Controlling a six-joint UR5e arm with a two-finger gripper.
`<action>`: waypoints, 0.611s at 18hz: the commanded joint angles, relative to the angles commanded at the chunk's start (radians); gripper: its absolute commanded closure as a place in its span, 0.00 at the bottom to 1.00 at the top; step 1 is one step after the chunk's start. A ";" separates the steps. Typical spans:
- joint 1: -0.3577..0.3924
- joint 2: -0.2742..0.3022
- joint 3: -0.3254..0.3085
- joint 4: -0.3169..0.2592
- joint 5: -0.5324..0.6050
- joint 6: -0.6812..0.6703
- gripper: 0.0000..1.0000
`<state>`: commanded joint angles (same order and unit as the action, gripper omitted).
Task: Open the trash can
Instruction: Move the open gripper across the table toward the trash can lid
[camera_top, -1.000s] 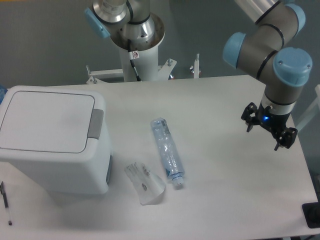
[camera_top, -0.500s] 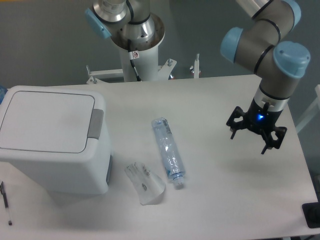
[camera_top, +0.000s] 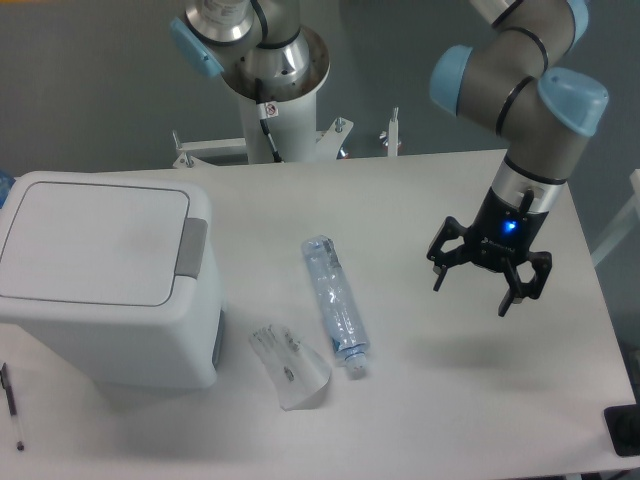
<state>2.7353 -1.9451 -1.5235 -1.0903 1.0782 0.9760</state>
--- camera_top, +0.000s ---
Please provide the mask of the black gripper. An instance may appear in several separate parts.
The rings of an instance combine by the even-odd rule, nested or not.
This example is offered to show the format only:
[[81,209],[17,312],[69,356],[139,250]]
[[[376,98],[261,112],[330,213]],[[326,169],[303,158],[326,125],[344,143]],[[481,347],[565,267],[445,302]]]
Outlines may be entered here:
[[[552,269],[552,254],[530,250],[548,215],[547,212],[533,211],[535,200],[532,187],[519,196],[515,205],[504,201],[490,189],[468,229],[454,217],[447,216],[426,254],[436,274],[433,290],[440,290],[448,270],[463,264],[463,257],[477,266],[504,275],[508,290],[499,305],[499,317],[504,317],[514,303],[525,298],[538,299]],[[462,243],[445,250],[444,246],[454,240]],[[525,263],[533,269],[533,276],[528,282],[522,281],[517,270]]]

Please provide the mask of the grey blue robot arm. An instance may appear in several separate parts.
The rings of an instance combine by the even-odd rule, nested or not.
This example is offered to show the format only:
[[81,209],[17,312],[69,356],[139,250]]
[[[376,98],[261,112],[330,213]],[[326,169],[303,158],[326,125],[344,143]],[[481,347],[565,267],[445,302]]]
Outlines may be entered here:
[[[552,269],[531,250],[607,107],[606,88],[559,66],[589,23],[582,1],[478,1],[495,31],[476,50],[449,48],[429,81],[432,101],[509,146],[470,226],[447,218],[427,256],[439,277],[467,263],[502,274],[500,311],[538,298]],[[338,147],[316,129],[315,95],[329,72],[323,40],[296,1],[190,1],[170,23],[183,57],[238,96],[249,160],[321,162]]]

